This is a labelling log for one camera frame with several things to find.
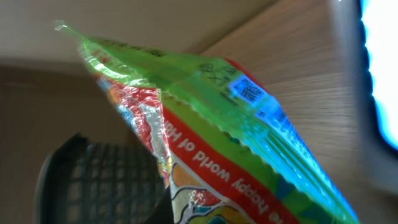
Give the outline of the Haribo gummy candy bag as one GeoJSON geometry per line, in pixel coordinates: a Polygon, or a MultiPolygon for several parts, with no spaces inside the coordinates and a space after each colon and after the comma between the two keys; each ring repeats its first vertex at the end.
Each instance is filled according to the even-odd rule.
{"type": "Polygon", "coordinates": [[[358,222],[276,98],[236,62],[55,29],[157,159],[175,223],[358,222]]]}

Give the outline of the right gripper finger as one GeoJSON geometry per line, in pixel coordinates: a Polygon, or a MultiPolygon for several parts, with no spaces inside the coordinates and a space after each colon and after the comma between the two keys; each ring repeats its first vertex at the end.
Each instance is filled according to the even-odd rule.
{"type": "Polygon", "coordinates": [[[170,187],[167,187],[161,200],[149,217],[149,224],[174,224],[170,187]]]}

